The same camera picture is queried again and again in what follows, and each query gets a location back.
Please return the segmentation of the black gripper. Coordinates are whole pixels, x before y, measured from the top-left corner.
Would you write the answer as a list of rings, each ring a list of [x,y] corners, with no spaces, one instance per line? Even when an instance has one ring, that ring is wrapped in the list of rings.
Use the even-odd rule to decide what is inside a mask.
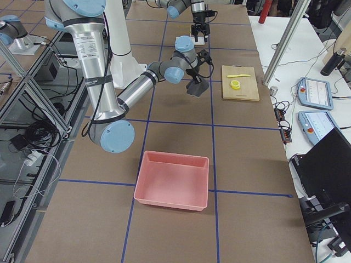
[[[193,81],[201,81],[201,77],[199,75],[199,68],[190,68],[186,70],[186,74],[191,76]]]
[[[204,42],[208,42],[208,36],[210,35],[210,26],[206,21],[206,18],[211,16],[210,10],[205,10],[202,12],[192,13],[193,15],[193,25],[191,26],[191,34],[194,36],[194,42],[198,42],[198,33],[203,34]]]

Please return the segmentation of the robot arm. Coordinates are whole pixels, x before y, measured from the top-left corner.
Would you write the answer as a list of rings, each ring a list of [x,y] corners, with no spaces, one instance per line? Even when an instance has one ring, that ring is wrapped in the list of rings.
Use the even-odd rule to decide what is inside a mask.
[[[175,41],[172,58],[142,67],[131,52],[121,1],[45,1],[47,26],[69,33],[94,110],[87,130],[97,145],[111,153],[134,141],[129,109],[162,80],[179,83],[197,71],[200,57],[189,36]]]
[[[176,1],[145,1],[149,7],[163,8],[168,16],[176,19],[191,9],[193,24],[191,26],[190,38],[195,45],[205,45],[211,33],[210,23],[217,17],[216,10],[208,9],[205,1],[176,0]]]

